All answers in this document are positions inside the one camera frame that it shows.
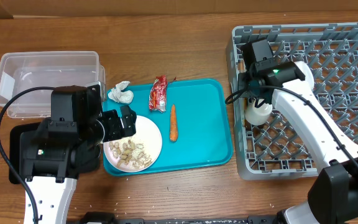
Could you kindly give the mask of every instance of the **carrot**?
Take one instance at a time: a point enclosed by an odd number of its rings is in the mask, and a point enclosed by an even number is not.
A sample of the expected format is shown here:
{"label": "carrot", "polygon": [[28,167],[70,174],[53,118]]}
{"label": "carrot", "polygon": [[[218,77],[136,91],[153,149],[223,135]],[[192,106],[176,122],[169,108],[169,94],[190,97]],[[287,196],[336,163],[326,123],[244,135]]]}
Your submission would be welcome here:
{"label": "carrot", "polygon": [[177,109],[175,105],[171,108],[171,128],[169,132],[169,139],[173,142],[178,139],[178,123],[177,123]]}

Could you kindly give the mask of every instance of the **clear plastic container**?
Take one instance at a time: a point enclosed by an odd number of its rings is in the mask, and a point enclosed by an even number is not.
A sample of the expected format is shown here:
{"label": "clear plastic container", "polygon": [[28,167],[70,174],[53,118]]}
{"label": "clear plastic container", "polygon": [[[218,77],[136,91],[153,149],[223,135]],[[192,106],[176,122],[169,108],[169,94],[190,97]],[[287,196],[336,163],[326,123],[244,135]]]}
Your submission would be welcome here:
{"label": "clear plastic container", "polygon": [[[37,86],[89,86],[104,92],[104,68],[96,52],[8,53],[0,63],[0,106],[16,94]],[[18,98],[9,108],[11,118],[50,116],[51,90],[38,90]]]}

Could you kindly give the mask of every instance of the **red snack wrapper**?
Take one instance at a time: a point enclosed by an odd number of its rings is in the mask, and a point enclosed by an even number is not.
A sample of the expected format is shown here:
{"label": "red snack wrapper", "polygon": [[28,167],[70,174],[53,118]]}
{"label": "red snack wrapper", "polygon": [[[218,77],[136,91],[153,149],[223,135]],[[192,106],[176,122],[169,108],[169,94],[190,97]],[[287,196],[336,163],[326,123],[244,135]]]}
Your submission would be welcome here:
{"label": "red snack wrapper", "polygon": [[165,75],[155,77],[149,95],[149,110],[165,112],[167,110],[167,78]]}

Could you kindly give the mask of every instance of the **crumpled napkin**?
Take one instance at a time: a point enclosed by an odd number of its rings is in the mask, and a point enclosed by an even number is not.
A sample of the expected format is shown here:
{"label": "crumpled napkin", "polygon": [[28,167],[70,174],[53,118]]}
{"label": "crumpled napkin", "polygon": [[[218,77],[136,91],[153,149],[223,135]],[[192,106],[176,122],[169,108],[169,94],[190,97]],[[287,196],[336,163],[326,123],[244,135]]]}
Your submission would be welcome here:
{"label": "crumpled napkin", "polygon": [[125,90],[130,83],[130,81],[122,81],[118,83],[115,88],[111,89],[108,97],[117,103],[131,103],[134,99],[134,93],[130,90],[122,91]]}

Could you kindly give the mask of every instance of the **white plate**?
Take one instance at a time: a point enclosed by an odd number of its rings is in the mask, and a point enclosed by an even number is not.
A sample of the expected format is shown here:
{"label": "white plate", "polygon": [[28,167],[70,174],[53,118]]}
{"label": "white plate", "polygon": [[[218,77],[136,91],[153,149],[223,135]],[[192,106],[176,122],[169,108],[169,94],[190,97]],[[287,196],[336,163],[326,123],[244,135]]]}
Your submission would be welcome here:
{"label": "white plate", "polygon": [[[121,147],[122,144],[124,142],[128,142],[129,139],[131,139],[131,141],[133,141],[136,144],[143,143],[144,152],[150,154],[150,158],[152,159],[152,163],[148,166],[150,167],[157,160],[161,152],[161,148],[162,148],[161,132],[153,121],[143,116],[136,117],[135,127],[136,127],[136,134],[134,134],[131,137],[122,138],[120,140],[116,140],[113,142],[119,142],[121,149],[122,149]],[[110,164],[121,171],[139,172],[148,168],[148,167],[143,167],[143,168],[135,169],[134,167],[131,166],[132,162],[130,162],[128,166],[122,163],[121,166],[118,167],[117,163],[119,158],[116,159],[112,156],[112,151],[110,150],[108,142],[103,143],[103,149],[104,149],[104,154],[106,155],[106,158],[110,162]]]}

